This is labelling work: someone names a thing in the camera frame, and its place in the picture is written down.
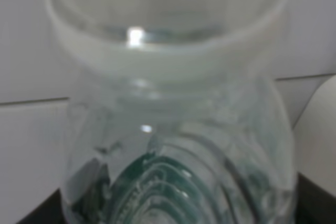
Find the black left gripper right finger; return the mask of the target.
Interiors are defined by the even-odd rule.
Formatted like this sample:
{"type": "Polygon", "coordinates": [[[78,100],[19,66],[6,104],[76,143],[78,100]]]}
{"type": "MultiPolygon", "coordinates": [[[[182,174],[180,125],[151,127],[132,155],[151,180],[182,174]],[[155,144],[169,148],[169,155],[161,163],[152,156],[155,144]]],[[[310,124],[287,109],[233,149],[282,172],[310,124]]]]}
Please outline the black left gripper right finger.
{"type": "Polygon", "coordinates": [[[335,196],[298,174],[295,223],[335,224],[335,196]]]}

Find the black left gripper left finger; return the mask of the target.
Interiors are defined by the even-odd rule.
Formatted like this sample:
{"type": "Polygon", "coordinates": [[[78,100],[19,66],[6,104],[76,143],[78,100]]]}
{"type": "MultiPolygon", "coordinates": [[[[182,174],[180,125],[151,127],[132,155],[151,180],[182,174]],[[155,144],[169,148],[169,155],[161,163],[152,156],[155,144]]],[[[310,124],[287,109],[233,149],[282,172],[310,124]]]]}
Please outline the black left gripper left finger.
{"type": "Polygon", "coordinates": [[[18,222],[18,224],[65,224],[60,191],[56,190],[43,203],[18,222]]]}

